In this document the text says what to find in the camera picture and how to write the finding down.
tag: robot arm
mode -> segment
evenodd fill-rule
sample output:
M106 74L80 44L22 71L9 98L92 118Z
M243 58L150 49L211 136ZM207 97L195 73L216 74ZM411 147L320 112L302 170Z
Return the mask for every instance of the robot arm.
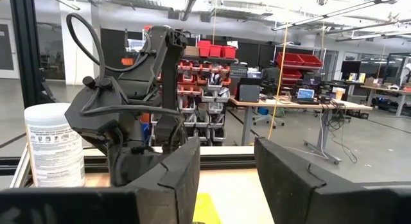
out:
M89 29L99 53L95 59L77 39L71 18L77 18ZM69 31L80 49L100 65L100 75L83 79L85 88L74 98L66 112L70 127L102 151L109 160L111 184L127 185L167 155L154 153L148 147L139 116L143 112L162 114L156 135L163 153L172 153L184 144L183 120L177 111L177 63L187 39L179 30L153 26L136 63L126 69L105 66L101 44L95 31L81 16L67 16ZM121 72L118 79L105 76L105 70ZM162 94L156 79L162 74Z

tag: ceiling duct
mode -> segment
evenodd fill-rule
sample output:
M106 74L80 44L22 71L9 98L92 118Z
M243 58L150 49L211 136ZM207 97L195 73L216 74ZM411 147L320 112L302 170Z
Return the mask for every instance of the ceiling duct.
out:
M399 23L411 22L411 19L403 19L401 21L393 21L393 22L384 22L381 24L372 24L372 25L361 26L361 27L356 27L356 28L349 28L349 29L342 29L342 30L333 30L333 31L326 32L326 35L337 34L337 33L342 33L342 32L347 32L347 31L358 31L358 30L366 29L366 28L376 28L379 26L393 25L398 22Z
M197 0L186 0L186 6L184 7L181 15L180 15L180 20L181 21L187 21L188 17L190 16L191 9L193 9L193 6Z

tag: gray floor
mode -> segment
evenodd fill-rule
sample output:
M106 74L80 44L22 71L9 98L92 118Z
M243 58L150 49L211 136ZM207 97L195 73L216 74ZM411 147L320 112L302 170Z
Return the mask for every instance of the gray floor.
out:
M48 82L56 98L70 102L81 89L78 86L65 86L62 82ZM23 102L19 80L0 79L0 144L25 132ZM234 110L236 117L243 119L244 111ZM411 181L411 119L389 117L385 112L372 111L369 121L353 119L344 126L344 144L358 157L353 164L344 155L341 145L331 140L329 135L327 151L343 161L336 166L320 157L296 151L299 155L312 160L323 168L353 182L394 182ZM302 144L303 139L315 142L319 133L319 119L312 112L288 111L285 126L273 130L270 140L282 146L308 151ZM241 140L241 123L227 113L225 145L233 145ZM268 136L269 125L261 122L252 129L259 135ZM335 132L336 141L341 141L342 129ZM20 156L25 138L0 149L0 157ZM0 177L0 188L10 184L11 177Z

